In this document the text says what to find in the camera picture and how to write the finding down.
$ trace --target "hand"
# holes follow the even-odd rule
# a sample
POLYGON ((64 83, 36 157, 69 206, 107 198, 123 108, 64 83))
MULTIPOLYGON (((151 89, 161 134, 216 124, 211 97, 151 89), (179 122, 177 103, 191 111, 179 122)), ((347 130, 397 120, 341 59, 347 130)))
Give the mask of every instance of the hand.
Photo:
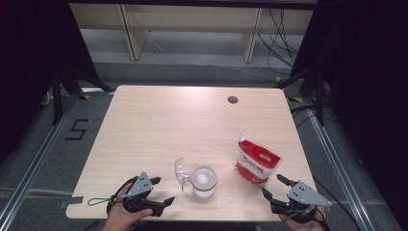
MULTIPOLYGON (((321 211, 316 211, 315 213, 315 218, 319 220, 324 220, 323 216, 324 215, 324 207, 323 206, 317 206, 317 209, 321 211)), ((286 217, 285 215, 279 215, 279 218, 286 223, 293 231, 323 231, 323 227, 315 222, 314 220, 311 220, 307 223, 297 223, 291 218, 286 217)))
MULTIPOLYGON (((121 193, 126 193, 132 186, 132 183, 127 184, 121 193)), ((122 198, 118 198, 116 202, 121 202, 122 198)), ((136 221, 146 218, 153 214, 151 209, 139 211, 137 213, 129 213, 123 208, 122 203, 115 203, 108 214, 108 218, 102 228, 103 231, 126 231, 132 227, 136 221)))

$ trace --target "snack pouch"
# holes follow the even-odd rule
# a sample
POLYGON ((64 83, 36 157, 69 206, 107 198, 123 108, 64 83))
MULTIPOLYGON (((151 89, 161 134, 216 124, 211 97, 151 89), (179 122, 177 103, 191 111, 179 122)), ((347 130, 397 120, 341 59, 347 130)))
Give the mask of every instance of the snack pouch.
POLYGON ((239 153, 237 169, 240 175, 253 184, 264 184, 277 167, 281 158, 265 148, 238 135, 239 153))

